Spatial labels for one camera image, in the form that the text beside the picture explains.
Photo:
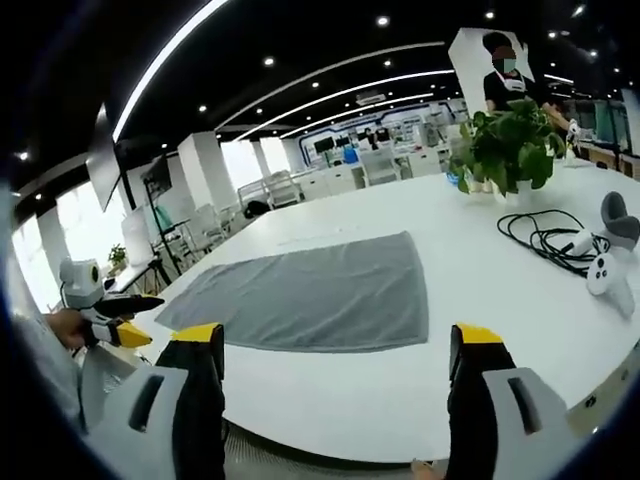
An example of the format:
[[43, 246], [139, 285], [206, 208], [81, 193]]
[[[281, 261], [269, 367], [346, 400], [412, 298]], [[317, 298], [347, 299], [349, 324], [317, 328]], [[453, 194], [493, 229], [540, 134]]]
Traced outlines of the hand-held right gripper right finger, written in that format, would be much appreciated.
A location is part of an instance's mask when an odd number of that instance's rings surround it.
[[571, 454], [562, 398], [500, 336], [451, 327], [449, 479], [551, 479]]

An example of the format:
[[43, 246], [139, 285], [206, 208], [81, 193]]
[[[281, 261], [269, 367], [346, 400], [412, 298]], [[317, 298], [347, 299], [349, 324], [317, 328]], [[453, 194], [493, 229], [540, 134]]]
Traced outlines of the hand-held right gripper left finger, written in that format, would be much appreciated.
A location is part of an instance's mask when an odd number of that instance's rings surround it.
[[173, 334], [153, 365], [102, 347], [82, 367], [85, 440], [118, 479], [225, 476], [224, 329]]

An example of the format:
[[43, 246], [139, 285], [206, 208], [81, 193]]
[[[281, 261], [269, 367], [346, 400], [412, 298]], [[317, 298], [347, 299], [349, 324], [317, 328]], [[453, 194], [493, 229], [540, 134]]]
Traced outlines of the person's left hand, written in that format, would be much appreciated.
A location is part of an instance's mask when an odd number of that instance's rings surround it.
[[85, 318], [74, 309], [61, 309], [44, 315], [48, 326], [67, 350], [77, 350], [86, 345], [84, 337]]

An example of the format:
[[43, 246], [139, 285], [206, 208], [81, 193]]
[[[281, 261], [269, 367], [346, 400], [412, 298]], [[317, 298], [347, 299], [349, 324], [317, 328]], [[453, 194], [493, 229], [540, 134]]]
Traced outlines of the person's right hand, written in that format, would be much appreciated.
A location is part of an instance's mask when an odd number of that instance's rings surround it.
[[414, 459], [411, 462], [411, 472], [414, 480], [444, 480], [445, 475], [434, 462]]

